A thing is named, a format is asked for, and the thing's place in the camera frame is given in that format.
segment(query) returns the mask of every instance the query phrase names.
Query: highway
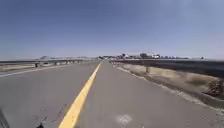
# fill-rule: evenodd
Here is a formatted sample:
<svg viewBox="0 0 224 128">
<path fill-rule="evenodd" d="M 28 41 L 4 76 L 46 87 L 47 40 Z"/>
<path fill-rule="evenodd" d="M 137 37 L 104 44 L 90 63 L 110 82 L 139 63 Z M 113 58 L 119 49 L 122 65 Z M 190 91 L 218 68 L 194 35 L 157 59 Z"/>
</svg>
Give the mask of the highway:
<svg viewBox="0 0 224 128">
<path fill-rule="evenodd" d="M 0 109 L 10 128 L 224 127 L 214 109 L 108 61 L 0 75 Z"/>
</svg>

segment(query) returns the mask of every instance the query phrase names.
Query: metal guardrail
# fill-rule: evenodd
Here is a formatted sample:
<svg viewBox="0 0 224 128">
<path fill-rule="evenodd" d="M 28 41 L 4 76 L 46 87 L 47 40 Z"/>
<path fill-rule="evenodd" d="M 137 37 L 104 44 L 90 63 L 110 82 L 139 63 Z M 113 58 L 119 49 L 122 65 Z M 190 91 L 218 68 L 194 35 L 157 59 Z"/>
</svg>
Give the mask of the metal guardrail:
<svg viewBox="0 0 224 128">
<path fill-rule="evenodd" d="M 142 59 L 142 60 L 110 60 L 126 64 L 158 67 L 185 72 L 210 75 L 224 78 L 224 61 L 219 60 L 172 60 L 172 59 Z"/>
<path fill-rule="evenodd" d="M 3 65 L 20 65 L 20 64 L 35 64 L 35 67 L 39 67 L 43 63 L 51 63 L 57 65 L 57 63 L 75 63 L 85 61 L 82 59 L 55 59 L 55 60 L 12 60 L 12 61 L 0 61 L 0 66 Z"/>
</svg>

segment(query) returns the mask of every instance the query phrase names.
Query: yellow center line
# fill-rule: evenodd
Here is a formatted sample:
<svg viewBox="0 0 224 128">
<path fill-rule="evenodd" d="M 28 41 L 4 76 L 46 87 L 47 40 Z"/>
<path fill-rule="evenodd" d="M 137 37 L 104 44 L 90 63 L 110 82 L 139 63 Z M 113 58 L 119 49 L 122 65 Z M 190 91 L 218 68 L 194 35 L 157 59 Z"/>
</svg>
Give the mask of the yellow center line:
<svg viewBox="0 0 224 128">
<path fill-rule="evenodd" d="M 79 114 L 83 107 L 83 104 L 86 100 L 88 95 L 89 89 L 93 84 L 93 81 L 96 76 L 96 72 L 99 70 L 101 63 L 97 66 L 93 74 L 90 76 L 89 80 L 86 82 L 85 86 L 82 88 L 81 92 L 72 103 L 71 107 L 69 108 L 67 114 L 65 115 L 64 119 L 62 120 L 59 128 L 74 128 L 77 123 Z"/>
</svg>

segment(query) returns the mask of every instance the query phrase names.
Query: sky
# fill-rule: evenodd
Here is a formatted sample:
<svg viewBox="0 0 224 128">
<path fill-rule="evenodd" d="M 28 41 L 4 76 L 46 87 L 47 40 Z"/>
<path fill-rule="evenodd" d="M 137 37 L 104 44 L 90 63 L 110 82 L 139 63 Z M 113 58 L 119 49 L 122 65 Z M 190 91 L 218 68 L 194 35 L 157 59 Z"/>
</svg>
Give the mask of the sky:
<svg viewBox="0 0 224 128">
<path fill-rule="evenodd" d="M 0 0 L 0 60 L 223 49 L 223 0 Z"/>
</svg>

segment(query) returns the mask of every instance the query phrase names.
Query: asphalt road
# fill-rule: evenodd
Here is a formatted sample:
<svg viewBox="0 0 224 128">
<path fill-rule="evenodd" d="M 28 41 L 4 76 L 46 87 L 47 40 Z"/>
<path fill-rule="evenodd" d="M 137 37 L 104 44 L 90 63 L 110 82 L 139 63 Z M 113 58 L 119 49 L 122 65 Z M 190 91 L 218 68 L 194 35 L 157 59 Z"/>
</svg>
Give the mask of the asphalt road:
<svg viewBox="0 0 224 128">
<path fill-rule="evenodd" d="M 0 108 L 11 128 L 57 128 L 99 62 L 0 77 Z"/>
<path fill-rule="evenodd" d="M 99 62 L 0 77 L 11 128 L 57 128 Z M 190 102 L 104 61 L 76 128 L 223 128 L 217 111 Z"/>
</svg>

